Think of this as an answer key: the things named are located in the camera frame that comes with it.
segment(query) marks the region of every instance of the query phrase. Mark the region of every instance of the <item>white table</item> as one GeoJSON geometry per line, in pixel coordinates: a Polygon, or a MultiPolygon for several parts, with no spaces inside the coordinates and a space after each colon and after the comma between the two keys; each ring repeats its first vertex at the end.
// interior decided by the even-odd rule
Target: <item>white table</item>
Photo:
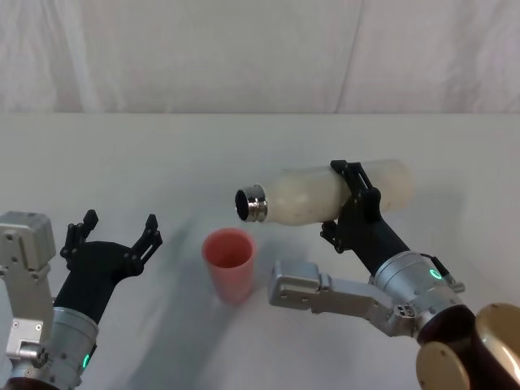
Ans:
{"type": "MultiPolygon", "coordinates": [[[[163,247],[145,273],[115,290],[84,390],[327,390],[418,388],[413,340],[389,339],[361,319],[267,304],[277,258],[317,262],[366,280],[319,226],[239,223],[235,191],[285,167],[401,158],[418,187],[387,220],[411,247],[437,254],[478,310],[520,304],[518,116],[0,116],[0,212],[50,216],[57,248],[88,208],[92,240],[131,244],[148,213],[163,247]],[[258,241],[258,289],[240,308],[215,299],[200,246],[210,231],[240,226],[258,241]]],[[[52,260],[56,293],[67,276],[52,260]]],[[[0,345],[11,314],[0,288],[0,345]]],[[[1,358],[2,375],[10,364],[1,358]]]]}

